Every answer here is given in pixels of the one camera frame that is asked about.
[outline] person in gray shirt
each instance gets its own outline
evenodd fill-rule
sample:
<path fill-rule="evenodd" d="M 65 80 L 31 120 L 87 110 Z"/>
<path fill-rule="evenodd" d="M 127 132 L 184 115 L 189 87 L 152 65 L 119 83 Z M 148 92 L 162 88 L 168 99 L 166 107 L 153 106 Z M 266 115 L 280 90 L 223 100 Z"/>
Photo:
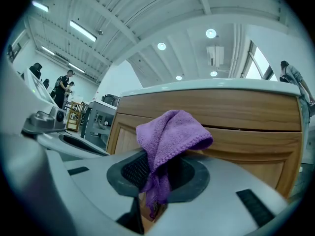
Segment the person in gray shirt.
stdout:
<path fill-rule="evenodd" d="M 281 61 L 280 66 L 281 66 L 280 77 L 282 77 L 283 75 L 290 76 L 290 78 L 293 80 L 293 81 L 290 81 L 290 83 L 297 85 L 301 92 L 299 101 L 300 101 L 301 112 L 303 116 L 303 134 L 304 134 L 303 151 L 304 151 L 307 145 L 307 139 L 309 135 L 309 123 L 310 123 L 309 104 L 315 103 L 315 100 L 311 94 L 309 87 L 304 81 L 302 75 L 293 65 L 290 65 L 288 62 L 284 60 L 284 61 Z"/>

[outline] wooden drawer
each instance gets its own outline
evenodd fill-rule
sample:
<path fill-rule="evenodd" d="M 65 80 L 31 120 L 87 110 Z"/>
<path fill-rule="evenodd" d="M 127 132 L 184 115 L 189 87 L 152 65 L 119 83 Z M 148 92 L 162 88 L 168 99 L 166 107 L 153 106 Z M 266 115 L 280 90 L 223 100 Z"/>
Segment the wooden drawer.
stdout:
<path fill-rule="evenodd" d="M 122 153 L 140 147 L 135 128 L 151 120 L 153 119 L 116 114 L 108 152 Z M 199 153 L 234 162 L 283 196 L 289 196 L 301 161 L 301 132 L 206 129 L 212 134 L 214 142 Z"/>
<path fill-rule="evenodd" d="M 157 118 L 182 109 L 205 126 L 301 131 L 296 97 L 268 92 L 203 89 L 123 97 L 117 113 Z"/>

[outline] microfiber cloth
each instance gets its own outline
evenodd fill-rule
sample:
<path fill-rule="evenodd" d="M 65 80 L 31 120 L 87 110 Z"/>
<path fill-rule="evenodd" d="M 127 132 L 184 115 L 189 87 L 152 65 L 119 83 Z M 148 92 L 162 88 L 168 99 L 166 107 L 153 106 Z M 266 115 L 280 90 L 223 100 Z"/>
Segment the microfiber cloth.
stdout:
<path fill-rule="evenodd" d="M 141 192 L 146 191 L 146 206 L 154 218 L 154 205 L 166 203 L 171 186 L 166 163 L 187 149 L 209 147 L 213 138 L 191 114 L 170 110 L 146 124 L 137 126 L 138 144 L 148 154 L 150 174 Z"/>

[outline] fluorescent light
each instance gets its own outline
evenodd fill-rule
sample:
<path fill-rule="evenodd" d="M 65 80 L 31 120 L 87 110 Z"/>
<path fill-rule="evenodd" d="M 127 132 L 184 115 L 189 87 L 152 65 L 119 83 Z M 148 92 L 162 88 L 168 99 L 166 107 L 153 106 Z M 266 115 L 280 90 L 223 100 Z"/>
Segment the fluorescent light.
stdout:
<path fill-rule="evenodd" d="M 69 65 L 72 66 L 73 68 L 79 70 L 80 72 L 85 73 L 85 71 L 81 70 L 80 68 L 76 67 L 75 65 L 73 65 L 71 63 L 69 63 Z"/>
<path fill-rule="evenodd" d="M 93 42 L 96 41 L 96 37 L 94 35 L 92 35 L 91 33 L 89 33 L 86 29 L 82 28 L 81 26 L 79 26 L 77 23 L 70 21 L 70 26 L 75 28 L 76 30 L 78 30 L 79 32 L 81 32 L 83 35 L 85 35 L 86 37 L 88 37 L 90 40 L 92 40 Z"/>
<path fill-rule="evenodd" d="M 38 2 L 36 2 L 36 1 L 32 1 L 32 4 L 33 4 L 34 6 L 36 6 L 37 8 L 40 8 L 40 9 L 42 9 L 42 10 L 48 12 L 48 7 L 47 7 L 47 6 L 45 6 L 45 5 L 41 4 L 41 3 L 38 3 Z"/>
<path fill-rule="evenodd" d="M 164 43 L 158 43 L 157 47 L 159 50 L 164 51 L 166 49 L 166 45 Z"/>
<path fill-rule="evenodd" d="M 212 77 L 215 77 L 215 76 L 218 75 L 218 73 L 217 73 L 216 71 L 212 71 L 212 72 L 210 73 L 210 75 L 211 75 Z"/>
<path fill-rule="evenodd" d="M 48 50 L 47 48 L 45 48 L 43 46 L 41 48 L 43 48 L 46 52 L 50 53 L 51 55 L 53 55 L 53 56 L 55 55 L 52 51 Z"/>
<path fill-rule="evenodd" d="M 214 29 L 208 29 L 208 30 L 206 31 L 206 36 L 207 36 L 208 38 L 214 38 L 214 37 L 217 36 L 217 32 L 216 32 Z"/>

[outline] machine knob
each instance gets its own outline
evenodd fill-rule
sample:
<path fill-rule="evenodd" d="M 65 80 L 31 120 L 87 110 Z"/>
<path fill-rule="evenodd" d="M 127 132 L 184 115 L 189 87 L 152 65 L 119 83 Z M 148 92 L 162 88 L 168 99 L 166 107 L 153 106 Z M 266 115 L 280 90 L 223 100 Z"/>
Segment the machine knob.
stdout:
<path fill-rule="evenodd" d="M 58 113 L 57 113 L 57 121 L 63 121 L 63 118 L 64 118 L 64 113 L 63 113 L 63 111 L 59 111 Z"/>

